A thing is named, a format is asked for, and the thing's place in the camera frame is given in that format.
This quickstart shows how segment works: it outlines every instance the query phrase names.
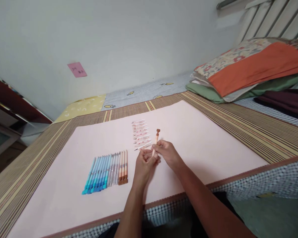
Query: blue pen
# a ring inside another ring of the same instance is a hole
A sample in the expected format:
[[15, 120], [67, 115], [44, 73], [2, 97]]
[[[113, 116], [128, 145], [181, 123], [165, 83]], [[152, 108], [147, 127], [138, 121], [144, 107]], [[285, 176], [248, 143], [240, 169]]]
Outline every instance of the blue pen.
[[100, 176], [101, 176], [101, 171], [102, 171], [102, 168], [103, 168], [103, 164], [104, 164], [105, 158], [106, 158], [106, 156], [102, 156], [101, 164], [100, 164], [100, 166], [97, 169], [96, 178], [95, 178], [95, 181], [94, 181], [94, 184], [93, 184], [93, 188], [91, 190], [92, 193], [93, 192], [96, 192], [96, 189], [97, 189], [98, 184], [99, 184], [99, 180], [101, 179]]
[[84, 190], [84, 193], [82, 193], [83, 195], [84, 194], [87, 194], [87, 192], [88, 192], [89, 185], [92, 182], [92, 179], [93, 179], [93, 176], [94, 176], [94, 173], [95, 173], [95, 170], [96, 170], [97, 162], [98, 162], [98, 159], [94, 163], [93, 170], [92, 170], [92, 173], [91, 173], [91, 175], [89, 177], [89, 181], [88, 181], [88, 184], [87, 184], [87, 188]]
[[104, 170], [105, 170], [105, 167], [107, 165], [107, 159], [109, 158], [109, 156], [107, 155], [104, 159], [104, 162], [103, 162], [103, 165], [102, 165], [102, 168], [100, 170], [100, 175], [99, 175], [99, 181], [97, 183], [97, 189], [94, 190], [94, 192], [100, 192], [101, 190], [103, 190], [103, 186], [102, 186], [102, 181], [103, 181], [103, 176], [104, 176]]
[[112, 154], [110, 154], [109, 159], [108, 159], [108, 163], [107, 163], [107, 171], [106, 171], [106, 176], [105, 176], [105, 182], [103, 185], [103, 189], [107, 188], [107, 181], [108, 181], [108, 174], [109, 174], [109, 169], [110, 169], [110, 163], [112, 162]]
[[100, 184], [100, 190], [103, 190], [103, 186], [105, 184], [105, 177], [106, 177], [106, 171], [107, 171], [107, 164], [108, 164], [108, 159], [109, 159], [109, 155], [107, 157], [105, 166], [104, 166], [104, 173], [103, 173], [103, 179], [102, 179], [102, 183]]
[[89, 171], [89, 174], [88, 174], [88, 177], [87, 177], [87, 180], [86, 180], [85, 188], [84, 188], [84, 190], [83, 190], [83, 192], [82, 192], [82, 195], [86, 194], [86, 193], [85, 193], [85, 190], [87, 189], [87, 185], [88, 185], [90, 176], [91, 176], [91, 174], [92, 174], [92, 171], [93, 171], [93, 168], [94, 168], [94, 165], [95, 165], [95, 161], [96, 161], [96, 157], [94, 158], [92, 167], [90, 168], [90, 171]]
[[91, 180], [89, 181], [88, 185], [87, 185], [87, 194], [91, 194], [90, 190], [92, 188], [92, 185], [94, 183], [95, 177], [96, 177], [96, 172], [97, 172], [97, 168], [99, 167], [100, 164], [100, 157], [98, 157], [98, 159], [96, 160], [96, 164], [95, 164], [95, 169], [94, 169], [94, 174], [93, 176], [91, 176]]
[[96, 174], [96, 176], [95, 176], [95, 179], [94, 179], [94, 181], [93, 181], [93, 183], [91, 184], [91, 193], [93, 193], [94, 192], [94, 189], [96, 189], [96, 183], [97, 183], [97, 178], [98, 178], [98, 176], [99, 176], [99, 171], [100, 171], [100, 167], [101, 167], [101, 165], [99, 165], [98, 167], [97, 167], [97, 169], [96, 169], [96, 171], [95, 171], [95, 174]]

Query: folded bedding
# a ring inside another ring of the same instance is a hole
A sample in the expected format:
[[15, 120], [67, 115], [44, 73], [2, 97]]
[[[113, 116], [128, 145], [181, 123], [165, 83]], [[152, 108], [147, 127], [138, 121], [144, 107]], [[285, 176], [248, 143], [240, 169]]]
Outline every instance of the folded bedding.
[[286, 115], [298, 118], [298, 89], [286, 89], [281, 92], [267, 91], [254, 101]]
[[186, 88], [215, 103], [232, 102], [289, 88], [297, 74], [298, 39], [254, 38], [196, 67]]
[[[284, 76], [277, 79], [272, 79], [267, 82], [256, 85], [250, 91], [245, 92], [236, 100], [257, 97], [264, 94], [266, 91], [281, 91], [298, 84], [298, 73], [293, 75]], [[207, 87], [199, 83], [188, 83], [186, 89], [199, 94], [200, 96], [214, 102], [225, 103], [225, 100], [220, 94], [212, 87]]]

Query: pink cardboard sheet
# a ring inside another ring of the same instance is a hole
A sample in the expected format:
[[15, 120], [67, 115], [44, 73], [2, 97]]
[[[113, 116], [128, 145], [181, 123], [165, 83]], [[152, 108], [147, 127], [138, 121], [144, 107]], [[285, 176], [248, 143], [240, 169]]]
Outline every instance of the pink cardboard sheet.
[[[268, 163], [184, 101], [101, 124], [77, 127], [47, 171], [12, 228], [12, 237], [42, 237], [122, 212], [134, 176], [131, 122], [145, 119], [152, 141], [171, 141], [185, 163], [205, 183], [219, 181]], [[128, 150], [129, 183], [82, 195], [93, 158]], [[144, 204], [184, 190], [166, 162], [156, 167]]]

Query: striped mat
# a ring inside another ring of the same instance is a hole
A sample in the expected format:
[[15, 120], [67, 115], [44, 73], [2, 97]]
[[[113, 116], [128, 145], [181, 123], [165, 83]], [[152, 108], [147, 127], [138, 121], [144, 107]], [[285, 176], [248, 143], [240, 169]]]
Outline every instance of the striped mat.
[[76, 127], [152, 111], [181, 100], [200, 110], [270, 164], [298, 156], [297, 126], [233, 103], [214, 104], [189, 91], [78, 116], [51, 125], [0, 174], [0, 237], [8, 235]]

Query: white wall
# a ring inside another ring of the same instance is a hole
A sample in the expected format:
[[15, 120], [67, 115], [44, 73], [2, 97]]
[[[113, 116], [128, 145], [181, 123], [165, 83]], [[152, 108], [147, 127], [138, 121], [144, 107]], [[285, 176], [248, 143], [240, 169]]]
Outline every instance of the white wall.
[[[193, 70], [230, 49], [213, 0], [0, 0], [0, 77], [56, 119], [81, 98]], [[76, 79], [68, 63], [88, 76]]]

